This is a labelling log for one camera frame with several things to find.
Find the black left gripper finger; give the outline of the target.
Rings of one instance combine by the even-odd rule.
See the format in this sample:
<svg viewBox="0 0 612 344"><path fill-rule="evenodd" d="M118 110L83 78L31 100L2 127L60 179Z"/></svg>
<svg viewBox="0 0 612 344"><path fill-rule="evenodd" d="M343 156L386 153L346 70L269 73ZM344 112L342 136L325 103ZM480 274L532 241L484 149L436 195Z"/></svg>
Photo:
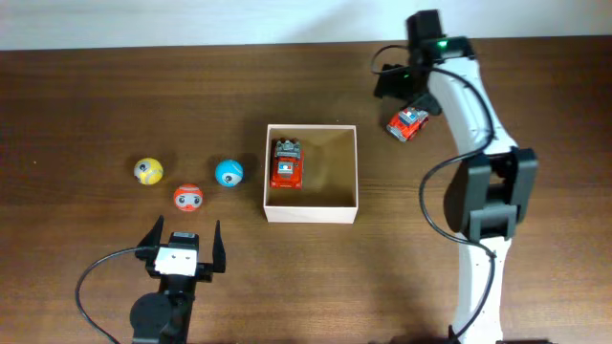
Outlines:
<svg viewBox="0 0 612 344"><path fill-rule="evenodd" d="M226 271L226 251L221 234L221 222L216 221L212 247L212 262L208 264L210 273L224 273Z"/></svg>
<svg viewBox="0 0 612 344"><path fill-rule="evenodd" d="M141 239L136 246L135 257L141 261L154 259L159 250L164 228L164 216L160 215L152 229Z"/></svg>

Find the red toy truck yellow ladder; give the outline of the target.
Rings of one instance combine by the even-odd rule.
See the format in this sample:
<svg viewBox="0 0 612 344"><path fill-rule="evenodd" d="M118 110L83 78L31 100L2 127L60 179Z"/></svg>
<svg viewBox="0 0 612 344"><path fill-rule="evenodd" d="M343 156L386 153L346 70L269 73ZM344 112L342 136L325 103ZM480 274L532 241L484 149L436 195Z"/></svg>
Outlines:
<svg viewBox="0 0 612 344"><path fill-rule="evenodd" d="M386 130L401 142L412 140L429 121L429 113L414 107L406 107L396 113L386 125Z"/></svg>

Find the red toy truck blue tracks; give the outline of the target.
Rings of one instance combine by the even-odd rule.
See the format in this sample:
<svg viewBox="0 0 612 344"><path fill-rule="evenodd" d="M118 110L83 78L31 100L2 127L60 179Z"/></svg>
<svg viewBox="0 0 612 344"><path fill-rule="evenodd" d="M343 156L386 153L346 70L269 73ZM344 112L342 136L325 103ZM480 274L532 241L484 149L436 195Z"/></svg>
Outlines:
<svg viewBox="0 0 612 344"><path fill-rule="evenodd" d="M304 153L299 140L277 140L273 148L272 163L271 188L302 188Z"/></svg>

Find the white cardboard box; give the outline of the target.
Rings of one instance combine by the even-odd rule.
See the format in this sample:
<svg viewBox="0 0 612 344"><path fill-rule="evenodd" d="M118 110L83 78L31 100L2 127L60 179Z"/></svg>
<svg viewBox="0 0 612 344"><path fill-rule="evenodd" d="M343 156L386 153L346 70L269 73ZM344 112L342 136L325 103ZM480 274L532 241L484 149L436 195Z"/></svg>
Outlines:
<svg viewBox="0 0 612 344"><path fill-rule="evenodd" d="M300 189L271 187L278 140L301 143ZM270 223L352 224L359 210L357 128L354 125L270 124L267 127L263 209Z"/></svg>

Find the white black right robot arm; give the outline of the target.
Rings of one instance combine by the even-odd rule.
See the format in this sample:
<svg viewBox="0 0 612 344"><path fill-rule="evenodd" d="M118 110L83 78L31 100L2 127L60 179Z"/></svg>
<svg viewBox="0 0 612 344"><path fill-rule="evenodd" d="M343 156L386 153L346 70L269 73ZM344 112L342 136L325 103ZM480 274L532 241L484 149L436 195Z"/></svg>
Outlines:
<svg viewBox="0 0 612 344"><path fill-rule="evenodd" d="M430 214L427 223L458 246L458 302L444 337L446 343L502 343L500 304L506 257L517 226L524 220L538 160L507 133L489 100L476 54L465 36L444 34L437 10L417 11L406 20L406 64L373 68L376 97L394 97L405 105L388 124L398 140L408 141L408 125L421 127L444 115L457 155L433 166L419 185L445 167L456 165L444 195L442 229Z"/></svg>

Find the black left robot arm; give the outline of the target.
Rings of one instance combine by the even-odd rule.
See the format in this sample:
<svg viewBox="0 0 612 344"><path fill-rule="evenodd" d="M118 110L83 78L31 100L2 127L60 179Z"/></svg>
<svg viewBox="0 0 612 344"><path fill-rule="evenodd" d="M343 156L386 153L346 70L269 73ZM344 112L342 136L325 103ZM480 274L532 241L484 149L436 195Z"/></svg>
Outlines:
<svg viewBox="0 0 612 344"><path fill-rule="evenodd" d="M226 271L227 258L221 224L215 224L212 261L199 260L199 236L173 232L161 242L164 218L160 217L137 245L135 257L145 262L148 275L160 281L159 289L140 297L130 311L134 343L187 342L196 286L210 283Z"/></svg>

